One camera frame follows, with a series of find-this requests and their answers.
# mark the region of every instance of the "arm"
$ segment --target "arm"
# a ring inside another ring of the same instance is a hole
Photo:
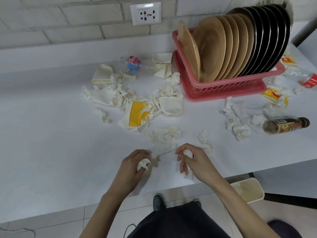
[[[150,156],[149,152],[140,149],[123,159],[109,190],[102,196],[96,211],[79,238],[107,237],[121,203],[135,189],[145,171],[141,168],[137,172],[138,163],[143,159],[149,159]]]
[[[192,152],[193,159],[183,154],[185,149]],[[177,154],[177,160],[181,161],[180,172],[185,172],[188,175],[188,165],[200,181],[212,188],[228,210],[244,238],[279,238],[220,175],[202,148],[184,144],[175,153]]]

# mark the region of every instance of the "white table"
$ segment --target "white table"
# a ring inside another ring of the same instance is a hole
[[[153,42],[158,40],[161,42],[154,46]],[[81,85],[90,85],[98,66],[89,60],[114,60],[124,51],[129,55],[133,47],[127,46],[136,41],[144,44],[138,49],[141,54],[172,51],[170,36],[110,41],[0,51],[3,61],[0,70],[10,71],[0,74],[0,223],[97,203],[124,157],[137,148],[156,148],[144,134],[129,132],[117,125],[124,116],[117,108],[106,108],[113,122],[102,124],[101,116],[93,111],[94,104],[81,98],[80,92]],[[78,46],[85,58],[78,57]],[[117,56],[95,58],[96,52],[101,53],[100,49],[107,53],[107,49],[116,47]],[[73,59],[69,59],[74,50]],[[298,50],[292,48],[292,52],[299,64],[314,68]],[[127,86],[147,96],[163,83],[162,79],[141,75]],[[307,117],[311,124],[309,128],[287,134],[252,134],[249,141],[239,143],[225,130],[224,116],[219,112],[224,100],[185,101],[183,116],[159,116],[151,121],[145,133],[178,125],[183,136],[177,144],[199,145],[197,136],[205,128],[214,144],[211,159],[216,168],[224,177],[234,176],[314,159],[317,153],[316,98],[317,93],[307,92],[290,101],[289,111],[295,116]],[[266,102],[259,95],[236,99],[261,105]],[[160,157],[151,176],[142,179],[133,195],[197,182],[179,173],[176,156],[170,153]]]

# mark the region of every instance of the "bottle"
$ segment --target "bottle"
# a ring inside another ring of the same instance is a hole
[[[310,125],[307,118],[267,120],[263,124],[263,130],[268,134],[279,134],[306,128]]]
[[[153,74],[153,69],[155,66],[155,63],[149,60],[143,60],[141,58],[130,56],[128,58],[121,57],[120,62],[123,64],[127,64],[127,67],[130,70],[135,71],[148,71]]]
[[[300,67],[289,68],[285,72],[305,88],[314,88],[317,85],[317,75]]]

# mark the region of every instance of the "brown glass bottle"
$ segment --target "brown glass bottle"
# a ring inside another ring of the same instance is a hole
[[[299,128],[306,128],[309,125],[309,120],[303,117],[297,119],[275,119],[265,121],[263,129],[268,134],[279,134],[294,131]]]

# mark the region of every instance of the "dark pants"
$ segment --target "dark pants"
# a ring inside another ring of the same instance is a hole
[[[194,201],[172,208],[153,211],[128,236],[128,238],[139,237],[230,238]]]

